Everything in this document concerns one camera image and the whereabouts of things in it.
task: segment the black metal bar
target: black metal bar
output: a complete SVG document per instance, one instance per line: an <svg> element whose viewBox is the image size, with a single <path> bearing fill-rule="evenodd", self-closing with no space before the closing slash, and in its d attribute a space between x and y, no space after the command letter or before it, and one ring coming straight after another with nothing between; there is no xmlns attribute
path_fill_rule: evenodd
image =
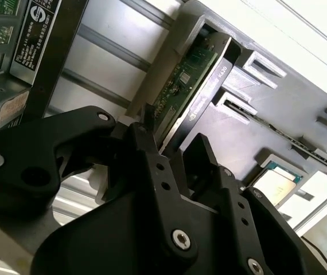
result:
<svg viewBox="0 0 327 275"><path fill-rule="evenodd" d="M249 187L243 196L250 206L264 256L274 274L327 275L321 263L262 192Z"/></svg>
<svg viewBox="0 0 327 275"><path fill-rule="evenodd" d="M44 117L88 0L63 0L51 31L22 122Z"/></svg>
<svg viewBox="0 0 327 275"><path fill-rule="evenodd" d="M181 274L195 262L198 248L169 160L158 153L152 131L141 123L130 125L126 140L135 149L131 178L137 185L137 208L142 213L138 217L139 232L144 232L140 237L152 240L144 246L152 251L156 265ZM174 243L177 230L190 239L187 249Z"/></svg>
<svg viewBox="0 0 327 275"><path fill-rule="evenodd" d="M26 217L48 209L64 178L91 168L88 154L110 157L111 144L98 144L114 127L111 115L89 106L1 130L0 213Z"/></svg>

